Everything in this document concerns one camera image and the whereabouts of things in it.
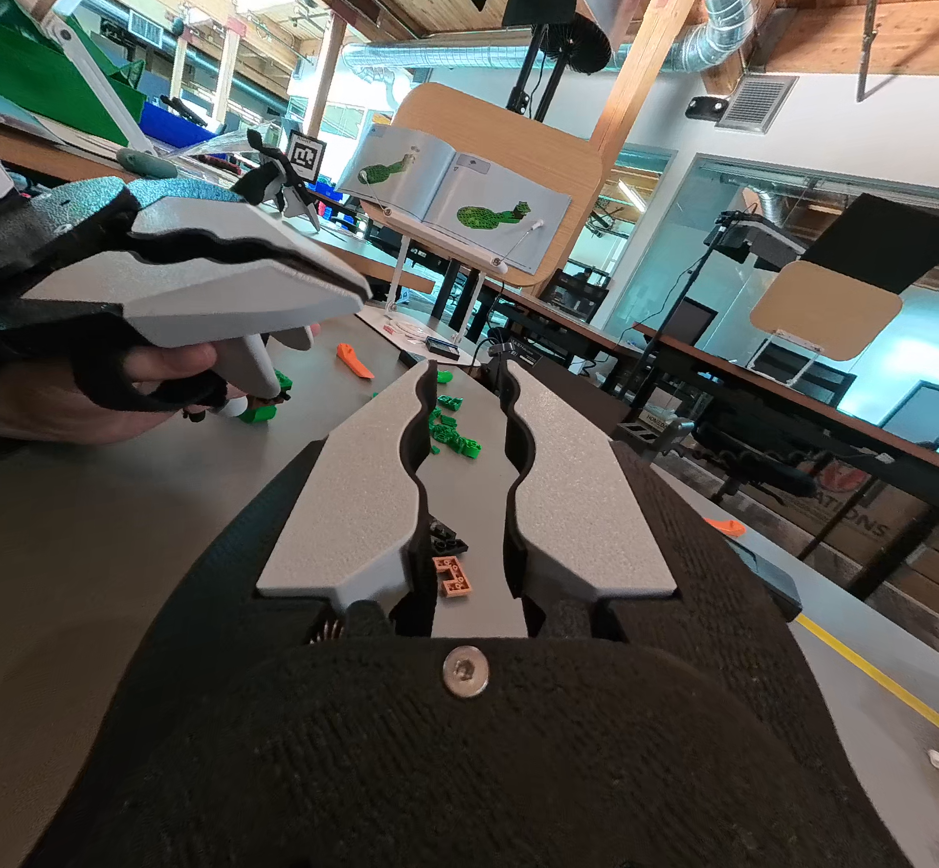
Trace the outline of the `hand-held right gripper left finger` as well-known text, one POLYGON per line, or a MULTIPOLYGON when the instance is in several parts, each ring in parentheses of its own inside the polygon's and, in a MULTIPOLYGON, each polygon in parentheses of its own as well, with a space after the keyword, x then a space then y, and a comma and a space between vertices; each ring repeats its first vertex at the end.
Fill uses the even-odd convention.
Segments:
POLYGON ((261 597, 319 599, 341 615, 358 601, 390 614, 405 598, 434 398, 435 362, 423 361, 330 433, 257 579, 261 597))

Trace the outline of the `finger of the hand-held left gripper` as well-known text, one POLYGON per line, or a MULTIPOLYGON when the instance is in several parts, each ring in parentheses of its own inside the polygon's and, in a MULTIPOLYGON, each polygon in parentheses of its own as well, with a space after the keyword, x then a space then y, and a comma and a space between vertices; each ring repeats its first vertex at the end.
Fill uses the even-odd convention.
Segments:
POLYGON ((371 292, 366 279, 334 253, 245 202, 157 200, 136 215, 127 245, 151 264, 270 260, 358 294, 371 292))
POLYGON ((111 309, 148 343, 179 347, 310 326, 356 313, 370 297, 365 278, 341 261, 147 264, 95 255, 47 276, 21 304, 49 316, 111 309))

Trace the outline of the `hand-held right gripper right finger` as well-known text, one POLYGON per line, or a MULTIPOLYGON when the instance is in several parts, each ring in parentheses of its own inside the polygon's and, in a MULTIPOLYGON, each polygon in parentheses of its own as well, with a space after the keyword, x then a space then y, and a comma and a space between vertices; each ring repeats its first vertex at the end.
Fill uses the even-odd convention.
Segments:
POLYGON ((500 365, 507 496, 503 566, 512 595, 558 600, 667 599, 677 584, 611 439, 522 365, 500 365))

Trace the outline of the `green brick animal model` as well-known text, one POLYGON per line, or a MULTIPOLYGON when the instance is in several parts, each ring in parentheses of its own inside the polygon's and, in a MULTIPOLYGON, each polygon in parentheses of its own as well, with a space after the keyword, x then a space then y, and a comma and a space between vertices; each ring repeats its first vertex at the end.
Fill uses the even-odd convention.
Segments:
POLYGON ((275 376, 280 386, 280 392, 273 399, 264 399, 254 395, 233 400, 237 410, 236 417, 247 424, 259 424, 272 420, 280 405, 290 401, 293 381, 279 369, 275 369, 275 376))

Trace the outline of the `black tool with marker tag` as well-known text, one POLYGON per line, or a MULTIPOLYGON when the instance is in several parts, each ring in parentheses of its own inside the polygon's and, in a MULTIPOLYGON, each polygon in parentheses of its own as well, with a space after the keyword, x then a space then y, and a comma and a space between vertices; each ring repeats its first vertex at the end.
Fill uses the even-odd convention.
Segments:
POLYGON ((279 217, 305 218, 314 230, 319 230, 318 197, 307 188, 287 156, 277 147, 265 145, 257 130, 249 128, 246 134, 251 149, 260 155, 261 163, 242 175, 230 187, 230 192, 252 205, 275 206, 279 217))

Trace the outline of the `blue storage bin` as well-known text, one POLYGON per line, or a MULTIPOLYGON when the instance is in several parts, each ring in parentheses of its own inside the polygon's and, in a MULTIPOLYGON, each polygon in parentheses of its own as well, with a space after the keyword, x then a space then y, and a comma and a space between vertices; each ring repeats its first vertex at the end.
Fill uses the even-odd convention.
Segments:
POLYGON ((150 102, 143 105, 139 126, 145 135, 175 148, 188 147, 216 137, 212 131, 150 102))

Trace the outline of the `salmon notched brick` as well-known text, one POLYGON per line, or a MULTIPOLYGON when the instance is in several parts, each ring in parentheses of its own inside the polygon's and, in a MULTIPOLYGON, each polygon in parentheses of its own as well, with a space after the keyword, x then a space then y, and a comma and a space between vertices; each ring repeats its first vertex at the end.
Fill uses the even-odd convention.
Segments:
POLYGON ((447 600, 463 598, 473 592, 458 556, 434 556, 432 563, 442 598, 447 600))

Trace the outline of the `green building baseplate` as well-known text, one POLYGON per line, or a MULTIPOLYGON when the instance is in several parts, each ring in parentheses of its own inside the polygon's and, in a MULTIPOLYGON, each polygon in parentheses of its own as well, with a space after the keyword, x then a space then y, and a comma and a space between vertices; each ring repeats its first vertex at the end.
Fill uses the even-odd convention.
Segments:
MULTIPOLYGON (((146 95, 135 87, 142 65, 118 66, 89 38, 80 24, 67 20, 100 71, 131 114, 140 122, 146 95)), ((65 54, 46 38, 1 27, 1 94, 23 109, 71 128, 126 146, 127 142, 91 87, 65 54)))

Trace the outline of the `black office chair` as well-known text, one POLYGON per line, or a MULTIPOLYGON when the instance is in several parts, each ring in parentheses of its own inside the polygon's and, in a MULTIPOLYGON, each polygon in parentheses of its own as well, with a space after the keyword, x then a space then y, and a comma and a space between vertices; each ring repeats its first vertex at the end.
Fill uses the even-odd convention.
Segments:
POLYGON ((781 504, 779 491, 796 498, 815 494, 816 478, 800 468, 807 458, 802 449, 784 443, 760 449, 708 423, 695 424, 691 434, 698 445, 694 456, 712 463, 726 476, 710 496, 715 504, 745 486, 757 487, 781 504))

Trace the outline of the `open instruction booklet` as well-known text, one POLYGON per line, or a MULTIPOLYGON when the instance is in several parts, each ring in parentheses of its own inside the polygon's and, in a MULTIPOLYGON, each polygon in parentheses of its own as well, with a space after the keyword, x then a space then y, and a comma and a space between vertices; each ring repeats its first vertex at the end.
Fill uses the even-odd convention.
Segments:
POLYGON ((500 273, 533 275, 571 197, 424 132, 372 124, 338 191, 467 245, 500 273))

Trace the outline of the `brown cardboard box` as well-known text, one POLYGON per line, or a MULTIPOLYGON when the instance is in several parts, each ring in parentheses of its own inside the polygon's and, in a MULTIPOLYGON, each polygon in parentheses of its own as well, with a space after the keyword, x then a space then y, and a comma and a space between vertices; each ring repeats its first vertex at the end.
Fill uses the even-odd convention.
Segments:
POLYGON ((815 475, 815 491, 794 497, 786 518, 815 540, 797 552, 819 573, 841 585, 887 551, 932 507, 848 463, 832 460, 815 475))

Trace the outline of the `wooden book stand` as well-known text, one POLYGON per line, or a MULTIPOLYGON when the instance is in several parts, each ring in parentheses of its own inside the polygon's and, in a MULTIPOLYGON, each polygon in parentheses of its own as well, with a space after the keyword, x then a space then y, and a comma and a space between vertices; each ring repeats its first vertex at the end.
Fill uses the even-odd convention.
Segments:
POLYGON ((537 270, 511 268, 510 287, 538 289, 566 264, 615 162, 596 143, 437 83, 412 89, 393 125, 417 130, 475 153, 559 193, 571 202, 537 270))
POLYGON ((902 310, 901 297, 849 275, 804 260, 784 266, 750 312, 752 326, 766 334, 745 369, 763 378, 757 361, 776 341, 806 351, 794 387, 820 357, 847 361, 859 356, 902 310))

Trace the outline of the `black panel board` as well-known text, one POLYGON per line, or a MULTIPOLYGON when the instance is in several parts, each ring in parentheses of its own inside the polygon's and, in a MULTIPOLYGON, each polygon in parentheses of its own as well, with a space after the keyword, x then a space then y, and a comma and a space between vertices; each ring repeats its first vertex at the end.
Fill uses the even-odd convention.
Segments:
POLYGON ((937 268, 937 211, 862 194, 799 261, 901 294, 937 268))

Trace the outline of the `white wall vent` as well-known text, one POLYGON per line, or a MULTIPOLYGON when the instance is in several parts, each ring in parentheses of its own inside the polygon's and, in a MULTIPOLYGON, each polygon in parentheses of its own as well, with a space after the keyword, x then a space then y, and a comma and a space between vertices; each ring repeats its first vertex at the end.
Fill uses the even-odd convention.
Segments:
POLYGON ((717 130, 767 134, 798 76, 745 75, 727 100, 717 130))

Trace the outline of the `silver air duct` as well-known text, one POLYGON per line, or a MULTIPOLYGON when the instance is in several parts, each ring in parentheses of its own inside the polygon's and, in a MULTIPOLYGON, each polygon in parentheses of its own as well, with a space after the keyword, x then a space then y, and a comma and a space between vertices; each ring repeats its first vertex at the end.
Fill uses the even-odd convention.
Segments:
MULTIPOLYGON (((676 38, 660 71, 665 74, 702 74, 721 65, 742 47, 755 29, 757 0, 702 0, 707 20, 687 28, 676 38)), ((493 31, 478 37, 429 37, 398 43, 345 46, 344 67, 368 79, 367 71, 379 69, 481 68, 520 69, 532 36, 523 34, 519 44, 497 42, 493 31)))

